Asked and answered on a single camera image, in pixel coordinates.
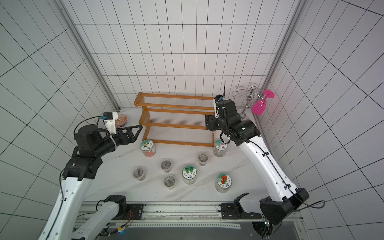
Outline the small container dark seeds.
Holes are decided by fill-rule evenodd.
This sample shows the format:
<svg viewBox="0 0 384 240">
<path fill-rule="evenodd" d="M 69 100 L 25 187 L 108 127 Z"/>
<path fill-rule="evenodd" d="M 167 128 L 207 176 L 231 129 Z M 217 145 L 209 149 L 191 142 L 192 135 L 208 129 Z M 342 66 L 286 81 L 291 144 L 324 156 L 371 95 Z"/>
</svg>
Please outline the small container dark seeds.
<svg viewBox="0 0 384 240">
<path fill-rule="evenodd" d="M 143 181 L 146 178 L 146 170 L 142 167 L 133 170 L 133 177 L 137 181 Z"/>
</svg>

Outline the orange wooden two-tier shelf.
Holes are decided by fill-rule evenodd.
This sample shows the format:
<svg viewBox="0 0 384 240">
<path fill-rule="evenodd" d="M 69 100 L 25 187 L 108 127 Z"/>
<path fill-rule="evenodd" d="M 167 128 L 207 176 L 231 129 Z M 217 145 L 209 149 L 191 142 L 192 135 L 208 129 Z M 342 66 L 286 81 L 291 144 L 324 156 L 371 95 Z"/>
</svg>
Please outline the orange wooden two-tier shelf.
<svg viewBox="0 0 384 240">
<path fill-rule="evenodd" d="M 143 140 L 212 148 L 215 132 L 206 129 L 205 116 L 214 114 L 213 97 L 138 93 L 134 104 L 142 108 L 139 124 L 145 127 Z M 155 139 L 153 128 L 173 130 L 171 137 Z"/>
</svg>

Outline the small container red seeds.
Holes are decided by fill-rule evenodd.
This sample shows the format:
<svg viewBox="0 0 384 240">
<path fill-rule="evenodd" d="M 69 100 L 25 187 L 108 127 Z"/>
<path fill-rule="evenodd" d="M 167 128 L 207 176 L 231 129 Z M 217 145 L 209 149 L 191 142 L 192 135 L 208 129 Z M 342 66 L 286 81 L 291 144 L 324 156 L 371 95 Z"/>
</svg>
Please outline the small container red seeds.
<svg viewBox="0 0 384 240">
<path fill-rule="evenodd" d="M 172 162 L 170 160 L 163 160 L 161 162 L 161 169 L 165 173 L 169 173 L 172 170 Z"/>
</svg>

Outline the small container purple seeds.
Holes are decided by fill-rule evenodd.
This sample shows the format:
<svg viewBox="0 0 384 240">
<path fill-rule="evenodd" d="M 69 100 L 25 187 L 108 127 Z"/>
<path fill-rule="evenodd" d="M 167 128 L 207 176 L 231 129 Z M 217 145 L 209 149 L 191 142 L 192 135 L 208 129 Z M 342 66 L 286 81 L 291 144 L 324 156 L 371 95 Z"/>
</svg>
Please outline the small container purple seeds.
<svg viewBox="0 0 384 240">
<path fill-rule="evenodd" d="M 200 166 L 205 166 L 208 163 L 209 156 L 206 153 L 200 153 L 198 156 L 198 163 Z"/>
</svg>

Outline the small container brown seeds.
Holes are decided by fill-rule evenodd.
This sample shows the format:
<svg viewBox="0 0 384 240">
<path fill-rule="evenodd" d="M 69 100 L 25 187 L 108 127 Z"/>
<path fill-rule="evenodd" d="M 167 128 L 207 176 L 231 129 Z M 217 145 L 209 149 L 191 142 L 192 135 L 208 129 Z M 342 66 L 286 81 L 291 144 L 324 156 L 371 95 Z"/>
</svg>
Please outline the small container brown seeds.
<svg viewBox="0 0 384 240">
<path fill-rule="evenodd" d="M 172 175 L 165 177 L 164 186 L 169 190 L 174 189 L 176 186 L 176 178 Z"/>
</svg>

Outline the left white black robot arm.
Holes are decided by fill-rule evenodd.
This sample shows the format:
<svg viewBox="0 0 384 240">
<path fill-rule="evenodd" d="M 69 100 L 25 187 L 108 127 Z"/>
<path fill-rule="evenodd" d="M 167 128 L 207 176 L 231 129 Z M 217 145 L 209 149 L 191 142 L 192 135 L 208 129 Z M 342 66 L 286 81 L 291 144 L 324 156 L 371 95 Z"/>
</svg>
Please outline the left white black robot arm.
<svg viewBox="0 0 384 240">
<path fill-rule="evenodd" d="M 77 146 L 59 175 L 60 192 L 39 236 L 41 240 L 93 240 L 112 219 L 132 217 L 126 197 L 111 195 L 90 219 L 74 230 L 85 195 L 103 163 L 102 157 L 119 146 L 134 143 L 142 129 L 136 125 L 111 134 L 97 125 L 86 125 L 74 134 Z"/>
</svg>

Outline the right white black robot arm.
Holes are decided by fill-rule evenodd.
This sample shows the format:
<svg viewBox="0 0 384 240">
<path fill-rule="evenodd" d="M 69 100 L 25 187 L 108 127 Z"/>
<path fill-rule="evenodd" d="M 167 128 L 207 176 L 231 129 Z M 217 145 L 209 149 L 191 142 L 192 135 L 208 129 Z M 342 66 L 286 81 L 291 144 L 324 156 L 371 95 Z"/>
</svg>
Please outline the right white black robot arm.
<svg viewBox="0 0 384 240">
<path fill-rule="evenodd" d="M 205 116 L 206 129 L 221 131 L 229 142 L 247 155 L 265 183 L 269 195 L 259 200 L 260 205 L 251 205 L 256 198 L 249 198 L 245 193 L 235 199 L 240 212 L 261 214 L 266 220 L 277 225 L 291 213 L 306 208 L 322 209 L 324 200 L 308 205 L 309 193 L 297 186 L 287 177 L 268 150 L 261 132 L 251 120 L 243 120 L 237 112 L 233 100 L 225 95 L 217 95 L 213 99 L 214 114 Z"/>
</svg>

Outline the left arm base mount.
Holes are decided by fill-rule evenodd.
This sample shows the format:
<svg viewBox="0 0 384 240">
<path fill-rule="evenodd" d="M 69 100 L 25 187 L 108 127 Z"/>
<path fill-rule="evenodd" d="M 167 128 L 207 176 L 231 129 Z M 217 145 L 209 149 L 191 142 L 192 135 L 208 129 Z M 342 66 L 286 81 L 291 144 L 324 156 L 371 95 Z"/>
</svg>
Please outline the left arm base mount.
<svg viewBox="0 0 384 240">
<path fill-rule="evenodd" d="M 141 220 L 144 204 L 127 204 L 121 206 L 117 204 L 118 214 L 112 218 L 112 221 Z"/>
</svg>

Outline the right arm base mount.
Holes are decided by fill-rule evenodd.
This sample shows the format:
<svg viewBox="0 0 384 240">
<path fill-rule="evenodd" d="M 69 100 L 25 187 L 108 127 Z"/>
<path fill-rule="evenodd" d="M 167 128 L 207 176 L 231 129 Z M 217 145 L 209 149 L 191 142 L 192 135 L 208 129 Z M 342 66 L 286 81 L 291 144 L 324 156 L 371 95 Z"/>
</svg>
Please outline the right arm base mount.
<svg viewBox="0 0 384 240">
<path fill-rule="evenodd" d="M 261 214 L 244 212 L 241 206 L 235 203 L 220 204 L 219 212 L 223 220 L 260 220 L 262 218 Z"/>
</svg>

